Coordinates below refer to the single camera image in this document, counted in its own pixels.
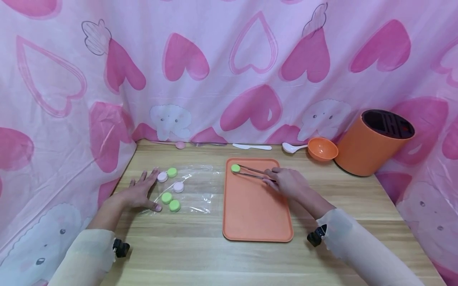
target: orange tray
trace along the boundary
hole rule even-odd
[[[294,232],[288,201],[262,180],[231,172],[232,164],[264,171],[280,164],[266,158],[231,158],[226,162],[223,235],[229,240],[289,242]],[[256,172],[246,169],[244,173]]]

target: wooden table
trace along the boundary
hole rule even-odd
[[[155,166],[208,164],[223,168],[231,157],[270,157],[281,166],[299,170],[328,201],[344,209],[391,249],[426,285],[444,285],[385,191],[372,176],[357,178],[333,162],[311,161],[304,151],[291,155],[280,146],[272,151],[241,150],[232,146],[184,150],[140,141],[116,191],[132,177]],[[157,190],[152,196],[157,197]],[[118,259],[102,285],[366,285],[355,272],[326,250],[306,240],[315,221],[291,204],[294,239],[289,243],[231,242],[222,234],[224,183],[212,201],[212,211],[158,214],[126,212],[117,237],[131,245],[127,258]]]

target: person's left hand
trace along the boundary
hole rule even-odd
[[[158,168],[154,168],[148,177],[147,171],[143,171],[138,181],[132,179],[129,188],[115,195],[123,201],[127,208],[145,207],[154,211],[161,211],[161,205],[148,199],[148,192],[156,182],[158,175]]]

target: metal fork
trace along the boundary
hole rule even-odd
[[[226,146],[227,143],[199,143],[199,142],[190,142],[191,145],[195,146],[195,147],[202,147],[202,146],[205,146],[205,145],[215,145],[215,146]]]

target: clear plastic bag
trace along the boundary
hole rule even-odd
[[[170,192],[175,200],[180,201],[181,208],[178,213],[209,214],[215,211],[224,192],[224,170],[216,169],[211,165],[177,166],[175,168],[178,170],[176,177],[169,178],[164,183],[157,182],[150,200],[160,203],[163,206],[162,212],[170,212],[169,207],[161,202],[161,195]],[[173,184],[176,182],[184,184],[183,192],[174,192]],[[143,213],[155,214],[156,212],[145,210]]]

